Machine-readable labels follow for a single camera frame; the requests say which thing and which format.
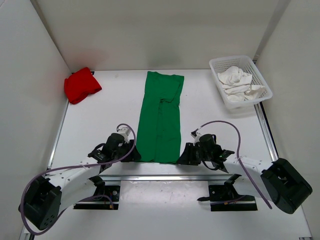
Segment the green t shirt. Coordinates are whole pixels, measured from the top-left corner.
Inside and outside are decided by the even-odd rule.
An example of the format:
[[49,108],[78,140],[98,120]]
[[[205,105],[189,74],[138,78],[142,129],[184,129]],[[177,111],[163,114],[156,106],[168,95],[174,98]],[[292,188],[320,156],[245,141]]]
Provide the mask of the green t shirt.
[[182,75],[148,71],[136,147],[142,162],[176,164],[180,157]]

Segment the white cloth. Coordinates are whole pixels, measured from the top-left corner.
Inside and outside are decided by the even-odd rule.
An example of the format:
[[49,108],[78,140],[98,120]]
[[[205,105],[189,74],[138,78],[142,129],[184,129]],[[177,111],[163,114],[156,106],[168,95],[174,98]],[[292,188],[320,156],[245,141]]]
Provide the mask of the white cloth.
[[222,89],[231,102],[251,101],[258,99],[266,90],[263,85],[253,84],[253,76],[237,66],[217,74]]

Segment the red t shirt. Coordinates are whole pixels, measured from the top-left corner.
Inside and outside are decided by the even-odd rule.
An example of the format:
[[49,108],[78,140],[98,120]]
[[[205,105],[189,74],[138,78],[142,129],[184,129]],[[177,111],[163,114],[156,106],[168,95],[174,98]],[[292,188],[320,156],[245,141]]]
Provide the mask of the red t shirt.
[[93,95],[101,90],[101,85],[88,67],[72,73],[64,80],[64,93],[69,103],[73,105],[80,103],[89,95]]

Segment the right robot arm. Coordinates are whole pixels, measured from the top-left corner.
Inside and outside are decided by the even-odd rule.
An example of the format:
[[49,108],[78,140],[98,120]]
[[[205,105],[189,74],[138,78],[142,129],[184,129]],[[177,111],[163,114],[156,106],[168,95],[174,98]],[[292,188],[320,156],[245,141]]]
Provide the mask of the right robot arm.
[[271,163],[263,163],[247,157],[235,157],[232,150],[223,149],[216,143],[214,134],[194,136],[194,142],[185,145],[177,160],[179,165],[207,166],[210,170],[230,174],[223,183],[211,185],[209,196],[198,201],[210,201],[211,205],[229,205],[240,201],[251,201],[254,197],[266,198],[287,214],[293,214],[312,194],[311,185],[291,165],[279,158]]

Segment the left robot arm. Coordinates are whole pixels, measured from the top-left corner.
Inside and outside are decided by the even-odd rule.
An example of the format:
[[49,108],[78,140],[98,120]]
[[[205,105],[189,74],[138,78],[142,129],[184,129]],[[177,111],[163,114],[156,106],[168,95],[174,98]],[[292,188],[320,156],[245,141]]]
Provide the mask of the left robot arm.
[[129,139],[126,133],[112,133],[77,165],[60,167],[51,175],[42,173],[33,179],[18,207],[23,221],[45,232],[68,207],[78,202],[111,202],[101,173],[113,163],[138,158],[135,139]]

